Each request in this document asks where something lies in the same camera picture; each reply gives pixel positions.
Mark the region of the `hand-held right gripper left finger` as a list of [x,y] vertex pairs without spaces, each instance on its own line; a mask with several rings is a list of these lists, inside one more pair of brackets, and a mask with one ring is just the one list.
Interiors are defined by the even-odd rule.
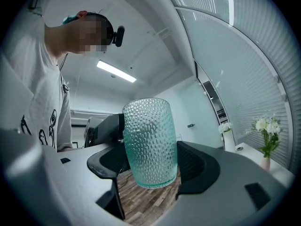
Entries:
[[128,226],[96,203],[111,189],[112,180],[96,176],[88,169],[87,160],[107,147],[102,144],[58,153],[42,146],[46,171],[71,226]]

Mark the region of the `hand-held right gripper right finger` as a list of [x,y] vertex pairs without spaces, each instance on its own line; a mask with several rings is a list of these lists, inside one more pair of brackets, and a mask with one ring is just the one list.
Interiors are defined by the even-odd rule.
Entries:
[[282,199],[282,185],[252,160],[179,141],[178,162],[199,174],[181,183],[173,206],[151,226],[260,226]]

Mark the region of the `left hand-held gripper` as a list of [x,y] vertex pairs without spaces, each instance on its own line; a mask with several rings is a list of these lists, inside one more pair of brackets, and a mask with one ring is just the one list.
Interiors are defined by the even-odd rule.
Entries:
[[125,128],[125,117],[123,113],[115,113],[108,116],[99,124],[95,116],[89,117],[84,132],[84,147],[90,147],[95,130],[95,140],[121,140]]

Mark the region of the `aqua dimpled glass cup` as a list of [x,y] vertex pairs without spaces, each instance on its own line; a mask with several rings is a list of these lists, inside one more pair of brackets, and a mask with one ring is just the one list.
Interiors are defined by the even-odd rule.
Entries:
[[123,138],[136,183],[163,188],[177,175],[177,144],[170,104],[160,98],[128,103],[123,110]]

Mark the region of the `small pink vase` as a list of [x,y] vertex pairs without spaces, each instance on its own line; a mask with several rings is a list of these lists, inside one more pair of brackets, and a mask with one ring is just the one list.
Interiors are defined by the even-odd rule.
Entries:
[[262,158],[261,167],[267,172],[270,172],[270,162],[271,162],[270,158],[268,157]]

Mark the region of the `tall white vase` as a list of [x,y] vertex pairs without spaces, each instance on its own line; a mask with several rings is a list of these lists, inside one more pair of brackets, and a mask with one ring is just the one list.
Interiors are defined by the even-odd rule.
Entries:
[[223,139],[224,139],[225,151],[235,153],[236,148],[235,148],[235,142],[234,142],[234,137],[233,137],[233,134],[232,134],[232,130],[224,132],[223,133]]

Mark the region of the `long ceiling light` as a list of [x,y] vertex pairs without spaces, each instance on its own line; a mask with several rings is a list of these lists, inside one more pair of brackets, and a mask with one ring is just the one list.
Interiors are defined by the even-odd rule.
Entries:
[[116,75],[116,76],[118,76],[118,77],[120,77],[122,79],[125,79],[125,80],[127,80],[127,81],[129,81],[131,83],[134,83],[136,81],[135,77],[133,77],[133,76],[131,76],[131,75],[129,75],[129,74],[127,74],[127,73],[125,73],[125,72],[117,69],[116,67],[113,67],[113,66],[111,66],[111,65],[109,65],[109,64],[101,61],[101,60],[98,61],[98,63],[97,63],[96,66],[98,68],[100,68],[100,69],[103,69],[103,70],[105,70],[105,71],[113,74],[113,75]]

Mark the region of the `white square table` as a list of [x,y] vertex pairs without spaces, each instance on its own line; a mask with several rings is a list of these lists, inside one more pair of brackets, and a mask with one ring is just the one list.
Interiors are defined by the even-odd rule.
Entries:
[[[244,149],[242,151],[237,151],[236,154],[242,155],[256,164],[258,164],[261,167],[261,161],[263,158],[263,154],[259,152],[258,150],[250,147],[249,145],[245,143],[241,143],[237,147],[243,147]],[[275,162],[274,160],[270,159],[270,174],[277,180],[279,181],[284,187],[289,188],[294,179],[295,175],[291,173],[289,170],[287,170],[285,167],[281,166],[279,163]]]

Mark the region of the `white flower bunch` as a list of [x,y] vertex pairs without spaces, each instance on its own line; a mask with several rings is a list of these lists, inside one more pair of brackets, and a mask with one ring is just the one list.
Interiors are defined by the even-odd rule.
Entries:
[[232,129],[232,124],[230,122],[222,123],[218,127],[218,131],[220,134],[228,132]]

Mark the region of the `white flowers with green leaves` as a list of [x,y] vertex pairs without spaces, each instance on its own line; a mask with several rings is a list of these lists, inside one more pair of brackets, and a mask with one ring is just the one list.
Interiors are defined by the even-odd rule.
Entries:
[[264,146],[259,147],[258,150],[263,153],[264,158],[270,159],[271,153],[275,151],[280,144],[280,120],[273,114],[273,116],[258,117],[250,129],[246,129],[246,134],[258,132],[262,135]]

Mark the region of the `person's grey printed t-shirt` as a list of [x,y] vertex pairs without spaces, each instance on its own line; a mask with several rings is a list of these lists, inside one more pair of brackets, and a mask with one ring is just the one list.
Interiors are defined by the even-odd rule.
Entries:
[[59,152],[72,147],[70,96],[45,45],[42,3],[24,3],[0,46],[0,58],[33,94],[18,128]]

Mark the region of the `white wall trunking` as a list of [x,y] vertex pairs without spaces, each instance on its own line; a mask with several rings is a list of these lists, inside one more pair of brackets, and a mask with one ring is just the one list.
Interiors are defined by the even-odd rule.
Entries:
[[102,112],[102,111],[95,111],[95,110],[76,110],[76,109],[71,109],[71,113],[73,114],[105,114],[105,115],[110,115],[113,114],[113,112]]

